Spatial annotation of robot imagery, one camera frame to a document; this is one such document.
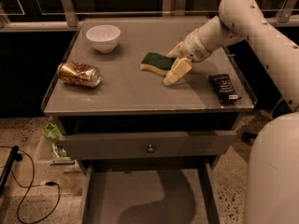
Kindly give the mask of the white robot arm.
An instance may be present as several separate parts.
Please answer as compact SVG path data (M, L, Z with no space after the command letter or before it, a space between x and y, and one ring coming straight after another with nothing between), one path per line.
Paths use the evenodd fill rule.
M244 224L299 224L299 47L264 18L255 0L221 0L219 15L193 30L169 53L170 86L193 63L245 40L291 112L267 123L249 156Z

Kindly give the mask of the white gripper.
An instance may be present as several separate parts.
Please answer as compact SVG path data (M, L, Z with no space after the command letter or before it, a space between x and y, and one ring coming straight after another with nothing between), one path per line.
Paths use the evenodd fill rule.
M164 85L171 86L192 69L192 62L200 63L208 58L209 51L200 40L199 30L195 29L185 37L183 43L179 42L166 56L175 58L164 78Z

